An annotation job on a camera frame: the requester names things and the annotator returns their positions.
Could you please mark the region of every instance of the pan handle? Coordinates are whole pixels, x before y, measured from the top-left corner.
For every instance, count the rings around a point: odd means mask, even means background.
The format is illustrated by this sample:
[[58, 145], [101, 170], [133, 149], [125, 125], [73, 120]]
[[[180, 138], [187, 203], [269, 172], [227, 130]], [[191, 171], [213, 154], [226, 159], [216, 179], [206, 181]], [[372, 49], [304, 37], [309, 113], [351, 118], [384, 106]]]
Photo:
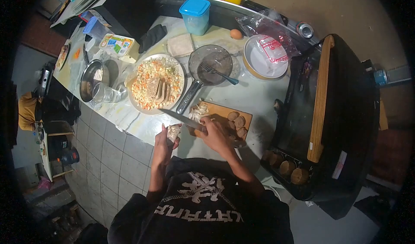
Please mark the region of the pan handle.
[[190, 101], [195, 96], [196, 92], [202, 87], [202, 82], [195, 79], [184, 95], [183, 99], [180, 101], [179, 106], [176, 109], [178, 114], [183, 114], [186, 108], [189, 106]]

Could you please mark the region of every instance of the brown egg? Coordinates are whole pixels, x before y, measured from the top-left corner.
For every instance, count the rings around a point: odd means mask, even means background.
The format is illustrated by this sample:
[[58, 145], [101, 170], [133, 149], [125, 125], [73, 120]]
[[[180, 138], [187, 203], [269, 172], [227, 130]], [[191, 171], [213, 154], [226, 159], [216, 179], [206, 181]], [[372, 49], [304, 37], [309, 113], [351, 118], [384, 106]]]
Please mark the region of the brown egg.
[[242, 35], [242, 32], [240, 32], [237, 29], [233, 29], [230, 32], [230, 35], [233, 39], [242, 39], [244, 36]]

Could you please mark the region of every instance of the pot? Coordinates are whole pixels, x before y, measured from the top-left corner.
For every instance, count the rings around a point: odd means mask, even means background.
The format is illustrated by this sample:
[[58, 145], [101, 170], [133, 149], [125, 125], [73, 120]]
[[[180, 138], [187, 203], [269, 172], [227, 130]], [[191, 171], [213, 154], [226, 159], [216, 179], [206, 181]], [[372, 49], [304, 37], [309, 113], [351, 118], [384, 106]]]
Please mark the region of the pot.
[[[97, 70], [102, 70], [102, 78], [94, 79]], [[92, 101], [92, 91], [97, 83], [103, 83], [108, 86], [110, 81], [110, 72], [106, 65], [100, 60], [94, 59], [88, 63], [82, 73], [79, 83], [79, 95], [84, 102]]]

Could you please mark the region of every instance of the plate of food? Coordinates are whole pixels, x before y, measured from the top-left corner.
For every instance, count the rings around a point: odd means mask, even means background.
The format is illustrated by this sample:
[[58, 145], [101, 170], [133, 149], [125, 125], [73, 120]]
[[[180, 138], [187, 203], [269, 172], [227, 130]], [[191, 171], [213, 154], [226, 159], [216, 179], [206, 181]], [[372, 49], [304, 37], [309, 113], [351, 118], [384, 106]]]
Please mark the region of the plate of food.
[[147, 115], [172, 109], [184, 90], [184, 72], [179, 62], [167, 54], [156, 54], [138, 63], [125, 80], [132, 105]]
[[64, 66], [69, 50], [70, 50], [70, 44], [66, 44], [62, 46], [61, 52], [58, 56], [58, 60], [56, 61], [56, 68], [57, 68], [56, 71], [60, 71], [61, 68]]

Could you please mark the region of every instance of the blue lid container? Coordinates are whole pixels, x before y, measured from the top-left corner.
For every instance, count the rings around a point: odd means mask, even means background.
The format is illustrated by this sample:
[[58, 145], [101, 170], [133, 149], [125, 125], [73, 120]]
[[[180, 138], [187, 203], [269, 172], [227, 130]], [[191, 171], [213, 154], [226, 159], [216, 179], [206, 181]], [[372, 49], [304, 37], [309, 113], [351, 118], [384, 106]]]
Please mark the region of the blue lid container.
[[102, 23], [100, 23], [95, 16], [92, 16], [83, 29], [83, 33], [88, 34], [92, 38], [95, 38], [97, 41], [101, 41], [104, 38], [105, 34], [111, 33], [111, 31]]
[[209, 27], [210, 2], [207, 0], [186, 0], [179, 9], [189, 33], [202, 36]]

